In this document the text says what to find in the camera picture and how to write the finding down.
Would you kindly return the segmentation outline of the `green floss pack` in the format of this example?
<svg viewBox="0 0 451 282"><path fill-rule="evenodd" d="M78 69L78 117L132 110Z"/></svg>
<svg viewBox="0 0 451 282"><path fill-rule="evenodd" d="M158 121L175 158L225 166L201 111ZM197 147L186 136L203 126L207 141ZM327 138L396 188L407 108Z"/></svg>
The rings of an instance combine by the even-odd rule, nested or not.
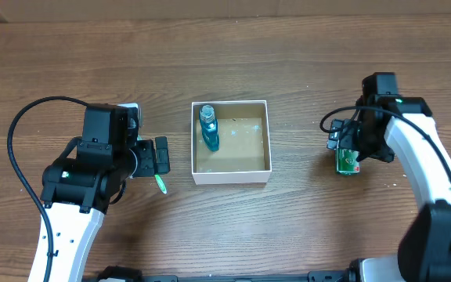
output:
<svg viewBox="0 0 451 282"><path fill-rule="evenodd" d="M355 175L360 172L360 164L356 160L358 151L337 148L335 152L336 172L341 175Z"/></svg>

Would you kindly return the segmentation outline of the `blue mouthwash bottle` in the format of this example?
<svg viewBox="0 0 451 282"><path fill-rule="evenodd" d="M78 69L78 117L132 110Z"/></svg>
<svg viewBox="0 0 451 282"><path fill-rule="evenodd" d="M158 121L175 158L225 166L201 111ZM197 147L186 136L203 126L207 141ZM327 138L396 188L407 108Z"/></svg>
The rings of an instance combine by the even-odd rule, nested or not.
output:
<svg viewBox="0 0 451 282"><path fill-rule="evenodd" d="M218 121L215 117L215 109L209 104L200 108L199 119L202 137L207 148L216 152L219 150Z"/></svg>

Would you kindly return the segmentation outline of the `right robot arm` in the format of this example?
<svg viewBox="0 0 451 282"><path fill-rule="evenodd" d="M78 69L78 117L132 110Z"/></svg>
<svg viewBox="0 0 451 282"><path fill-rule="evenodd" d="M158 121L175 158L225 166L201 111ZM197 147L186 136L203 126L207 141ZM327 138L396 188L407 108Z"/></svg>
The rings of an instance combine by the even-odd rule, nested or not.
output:
<svg viewBox="0 0 451 282"><path fill-rule="evenodd" d="M367 158L399 160L419 212L396 254L356 259L340 281L451 281L451 159L433 113L421 97L399 94L392 72L362 81L349 119L332 119L327 148L342 175L359 172Z"/></svg>

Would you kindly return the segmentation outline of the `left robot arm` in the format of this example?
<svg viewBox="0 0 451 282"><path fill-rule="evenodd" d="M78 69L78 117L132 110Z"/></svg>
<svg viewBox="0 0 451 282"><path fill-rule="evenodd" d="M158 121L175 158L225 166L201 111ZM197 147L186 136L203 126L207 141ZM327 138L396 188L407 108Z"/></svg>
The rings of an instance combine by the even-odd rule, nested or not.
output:
<svg viewBox="0 0 451 282"><path fill-rule="evenodd" d="M88 105L81 137L43 173L41 201L51 226L40 229L29 279L81 280L107 210L127 180L169 171L167 138L139 138L137 104Z"/></svg>

